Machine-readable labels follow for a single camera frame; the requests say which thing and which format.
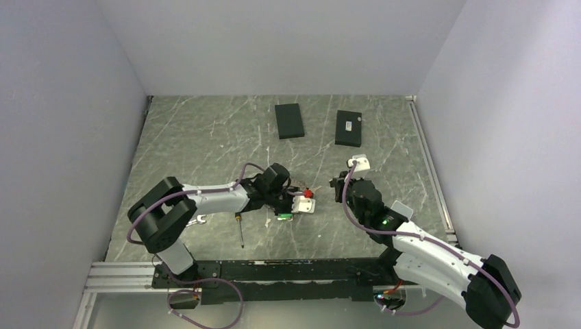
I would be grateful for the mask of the numbered metal key ring disc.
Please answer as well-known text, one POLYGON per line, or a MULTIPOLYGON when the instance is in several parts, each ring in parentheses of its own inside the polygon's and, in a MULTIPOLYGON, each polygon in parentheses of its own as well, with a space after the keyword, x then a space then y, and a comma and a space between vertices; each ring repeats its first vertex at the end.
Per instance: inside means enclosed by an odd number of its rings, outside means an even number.
POLYGON ((298 188, 300 191, 304 191, 306 189, 311 189, 311 185, 309 183, 304 182, 303 180, 298 180, 298 179, 294 179, 294 178, 291 180, 290 185, 298 188))

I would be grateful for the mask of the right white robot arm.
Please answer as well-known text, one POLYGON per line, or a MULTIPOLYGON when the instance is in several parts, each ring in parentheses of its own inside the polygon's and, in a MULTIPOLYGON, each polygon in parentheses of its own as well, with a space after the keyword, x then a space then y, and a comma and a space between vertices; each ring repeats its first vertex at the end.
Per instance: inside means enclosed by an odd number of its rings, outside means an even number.
POLYGON ((427 233, 404 214, 384 204, 370 180, 343 171, 329 181, 347 218, 381 245, 378 277, 385 284, 414 282, 453 301, 481 328, 517 328, 522 294, 505 260, 471 254, 427 233))

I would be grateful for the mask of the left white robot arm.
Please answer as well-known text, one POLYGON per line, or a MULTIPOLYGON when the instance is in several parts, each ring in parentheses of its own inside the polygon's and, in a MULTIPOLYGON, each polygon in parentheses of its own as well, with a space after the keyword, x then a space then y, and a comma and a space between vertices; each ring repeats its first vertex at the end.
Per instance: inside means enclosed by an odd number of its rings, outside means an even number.
POLYGON ((180 237, 188 223, 199 216, 229 212, 242 214, 266 206, 275 214, 291 214, 300 197, 311 194, 292 185, 281 164, 247 177, 242 171, 233 182, 193 186, 169 176, 161 180, 128 211, 131 227, 127 241, 142 245, 170 271, 178 287, 191 286, 197 278, 197 262, 180 237))

